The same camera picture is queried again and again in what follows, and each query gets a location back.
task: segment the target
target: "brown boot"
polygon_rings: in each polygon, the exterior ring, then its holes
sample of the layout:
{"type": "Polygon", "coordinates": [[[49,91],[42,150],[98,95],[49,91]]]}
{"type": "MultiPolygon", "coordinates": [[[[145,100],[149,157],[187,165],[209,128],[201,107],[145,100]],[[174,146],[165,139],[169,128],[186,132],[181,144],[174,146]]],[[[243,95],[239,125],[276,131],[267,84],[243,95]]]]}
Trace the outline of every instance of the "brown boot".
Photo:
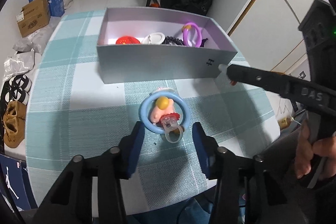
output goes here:
{"type": "Polygon", "coordinates": [[[23,103],[20,103],[19,101],[11,101],[8,103],[6,114],[8,116],[8,119],[18,117],[26,120],[26,110],[27,106],[23,103]]]}
{"type": "Polygon", "coordinates": [[[6,114],[3,117],[6,133],[3,136],[4,143],[9,148],[16,148],[25,138],[25,120],[18,117],[9,118],[6,114]]]}

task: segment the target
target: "purple ring toy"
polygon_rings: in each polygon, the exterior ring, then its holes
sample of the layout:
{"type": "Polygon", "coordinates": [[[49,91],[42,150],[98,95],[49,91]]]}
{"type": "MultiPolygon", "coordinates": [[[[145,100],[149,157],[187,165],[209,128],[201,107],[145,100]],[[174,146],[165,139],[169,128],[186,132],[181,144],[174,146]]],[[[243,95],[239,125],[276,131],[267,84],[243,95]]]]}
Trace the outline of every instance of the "purple ring toy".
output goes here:
{"type": "Polygon", "coordinates": [[[189,22],[189,23],[185,24],[182,28],[182,30],[183,30],[183,43],[184,43],[185,46],[189,46],[189,44],[188,44],[189,29],[186,28],[188,25],[194,27],[196,32],[197,32],[197,41],[196,41],[195,47],[199,48],[201,46],[201,43],[202,43],[201,29],[193,22],[189,22]]]}

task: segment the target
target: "white shoe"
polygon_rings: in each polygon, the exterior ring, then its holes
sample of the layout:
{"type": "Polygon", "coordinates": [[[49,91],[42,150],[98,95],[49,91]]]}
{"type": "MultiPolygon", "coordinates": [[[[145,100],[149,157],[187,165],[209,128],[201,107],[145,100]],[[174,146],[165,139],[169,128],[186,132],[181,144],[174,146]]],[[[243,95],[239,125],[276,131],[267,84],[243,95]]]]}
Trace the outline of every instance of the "white shoe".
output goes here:
{"type": "Polygon", "coordinates": [[[9,103],[10,101],[19,101],[24,105],[28,104],[29,94],[19,86],[10,88],[9,92],[6,93],[5,101],[9,103]]]}
{"type": "Polygon", "coordinates": [[[27,77],[27,75],[17,75],[9,80],[9,86],[10,88],[18,86],[28,92],[30,90],[30,87],[32,86],[32,82],[27,77]]]}

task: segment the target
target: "hand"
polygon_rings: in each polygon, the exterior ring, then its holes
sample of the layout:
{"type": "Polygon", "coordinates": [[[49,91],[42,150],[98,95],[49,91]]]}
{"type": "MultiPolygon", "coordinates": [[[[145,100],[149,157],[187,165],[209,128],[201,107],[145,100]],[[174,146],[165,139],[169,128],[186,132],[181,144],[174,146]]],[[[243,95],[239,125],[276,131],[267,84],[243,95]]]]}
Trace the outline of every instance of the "hand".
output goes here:
{"type": "Polygon", "coordinates": [[[296,147],[295,173],[298,179],[311,171],[310,161],[314,154],[327,157],[320,180],[331,178],[336,174],[336,137],[325,138],[316,141],[313,146],[308,142],[310,135],[307,122],[303,122],[296,147]]]}

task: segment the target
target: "blue tablecloth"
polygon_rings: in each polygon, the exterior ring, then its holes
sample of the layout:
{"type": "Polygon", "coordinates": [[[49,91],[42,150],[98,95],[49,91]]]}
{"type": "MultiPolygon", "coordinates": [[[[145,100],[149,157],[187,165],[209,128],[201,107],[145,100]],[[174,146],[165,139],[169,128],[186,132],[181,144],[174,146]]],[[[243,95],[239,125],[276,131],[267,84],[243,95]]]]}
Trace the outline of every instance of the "blue tablecloth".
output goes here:
{"type": "MultiPolygon", "coordinates": [[[[174,89],[191,108],[192,123],[237,155],[252,157],[279,134],[265,92],[216,79],[159,80],[104,85],[96,43],[105,11],[67,15],[50,38],[36,71],[26,116],[26,160],[38,204],[74,155],[100,155],[130,134],[150,92],[174,89]]],[[[238,53],[232,61],[247,65],[238,53]]],[[[127,214],[165,207],[215,182],[202,174],[190,128],[178,144],[146,131],[137,170],[122,181],[127,214]]],[[[96,180],[93,215],[97,216],[96,180]]]]}

